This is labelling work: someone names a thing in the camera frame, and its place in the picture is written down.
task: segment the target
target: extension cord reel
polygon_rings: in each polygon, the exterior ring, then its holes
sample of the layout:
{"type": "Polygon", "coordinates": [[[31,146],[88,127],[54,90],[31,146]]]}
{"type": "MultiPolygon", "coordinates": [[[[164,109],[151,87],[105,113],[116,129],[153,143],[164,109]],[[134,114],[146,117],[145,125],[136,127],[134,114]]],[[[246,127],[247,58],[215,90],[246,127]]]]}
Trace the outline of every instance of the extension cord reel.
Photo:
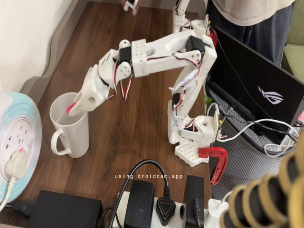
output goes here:
{"type": "Polygon", "coordinates": [[[9,176],[5,165],[15,151],[27,153],[26,174],[17,180],[8,203],[17,198],[32,177],[42,141],[41,118],[35,103],[25,94],[0,92],[0,202],[5,197],[9,176]]]}

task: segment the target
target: white 3d-printed robot arm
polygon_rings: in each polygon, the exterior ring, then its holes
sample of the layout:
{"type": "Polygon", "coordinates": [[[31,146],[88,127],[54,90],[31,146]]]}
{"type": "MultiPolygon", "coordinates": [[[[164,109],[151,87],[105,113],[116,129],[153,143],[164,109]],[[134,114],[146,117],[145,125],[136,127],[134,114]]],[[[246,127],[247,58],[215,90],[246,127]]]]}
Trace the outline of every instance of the white 3d-printed robot arm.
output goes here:
{"type": "MultiPolygon", "coordinates": [[[[183,12],[188,2],[189,0],[180,0],[178,11],[182,9],[183,12]]],[[[173,19],[178,16],[175,10],[173,15],[173,19]]],[[[180,143],[175,147],[175,154],[190,166],[208,162],[209,159],[198,157],[197,149],[210,147],[216,138],[221,137],[218,108],[214,116],[190,118],[188,113],[217,54],[212,39],[207,36],[208,17],[204,21],[190,23],[192,26],[189,28],[182,25],[182,32],[170,34],[154,42],[146,43],[142,39],[130,43],[122,40],[119,50],[111,49],[98,65],[90,68],[69,114],[73,116],[80,112],[93,111],[117,94],[116,85],[125,78],[184,67],[175,85],[170,88],[172,100],[168,103],[169,142],[180,143]],[[115,94],[109,97],[110,88],[115,89],[115,94]]]]}

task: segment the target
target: wooden table surface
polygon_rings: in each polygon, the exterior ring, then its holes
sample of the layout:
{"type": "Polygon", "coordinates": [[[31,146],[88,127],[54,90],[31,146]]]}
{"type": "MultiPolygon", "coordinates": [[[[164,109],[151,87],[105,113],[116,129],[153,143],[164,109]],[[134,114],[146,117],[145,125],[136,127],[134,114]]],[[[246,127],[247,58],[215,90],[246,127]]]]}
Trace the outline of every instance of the wooden table surface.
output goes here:
{"type": "MultiPolygon", "coordinates": [[[[197,14],[188,13],[190,19],[197,14]]],[[[122,39],[145,38],[147,42],[169,35],[172,11],[140,8],[134,17],[120,5],[88,2],[66,47],[52,79],[38,105],[42,120],[42,146],[36,170],[16,202],[35,202],[41,190],[50,190],[99,199],[103,207],[113,206],[124,178],[141,160],[158,161],[166,171],[171,198],[183,202],[187,174],[205,178],[205,206],[210,198],[209,166],[190,167],[174,155],[167,135],[167,105],[171,99],[168,87],[173,86],[181,69],[133,78],[127,101],[120,93],[89,113],[90,147],[78,159],[55,155],[50,147],[55,132],[49,118],[52,102],[61,94],[78,92],[93,64],[108,52],[118,49],[122,39]],[[172,178],[182,175],[181,179],[172,178]]],[[[189,116],[204,113],[203,91],[189,116]]],[[[145,165],[138,174],[160,174],[152,165],[145,165]]],[[[163,179],[143,178],[155,185],[155,197],[163,195],[163,179]]],[[[0,223],[25,227],[27,220],[10,209],[0,213],[0,223]]]]}

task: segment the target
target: white mug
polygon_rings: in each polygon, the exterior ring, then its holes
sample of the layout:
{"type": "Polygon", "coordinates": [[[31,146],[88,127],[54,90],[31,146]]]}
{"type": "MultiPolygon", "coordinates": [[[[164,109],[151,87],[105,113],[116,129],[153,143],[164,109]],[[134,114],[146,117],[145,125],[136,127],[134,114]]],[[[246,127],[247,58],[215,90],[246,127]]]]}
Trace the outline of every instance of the white mug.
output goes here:
{"type": "Polygon", "coordinates": [[[80,158],[89,148],[89,119],[88,113],[69,116],[67,108],[73,103],[77,93],[62,94],[49,110],[50,118],[56,129],[51,141],[54,154],[65,155],[71,158],[80,158]],[[57,140],[60,138],[65,150],[57,151],[57,140]]]}

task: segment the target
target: laptop screen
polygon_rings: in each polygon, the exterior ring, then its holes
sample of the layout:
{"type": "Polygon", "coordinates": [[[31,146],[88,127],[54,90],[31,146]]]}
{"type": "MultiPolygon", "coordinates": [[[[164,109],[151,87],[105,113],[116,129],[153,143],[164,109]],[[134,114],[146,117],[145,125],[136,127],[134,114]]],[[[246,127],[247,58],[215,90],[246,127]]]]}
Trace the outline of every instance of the laptop screen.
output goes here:
{"type": "MultiPolygon", "coordinates": [[[[208,85],[220,94],[221,91],[228,93],[248,109],[255,120],[271,118],[294,125],[303,111],[304,84],[221,29],[216,27],[215,31],[237,73],[218,44],[218,58],[211,69],[208,85]]],[[[280,131],[288,130],[287,126],[278,123],[265,122],[265,125],[280,131]]]]}

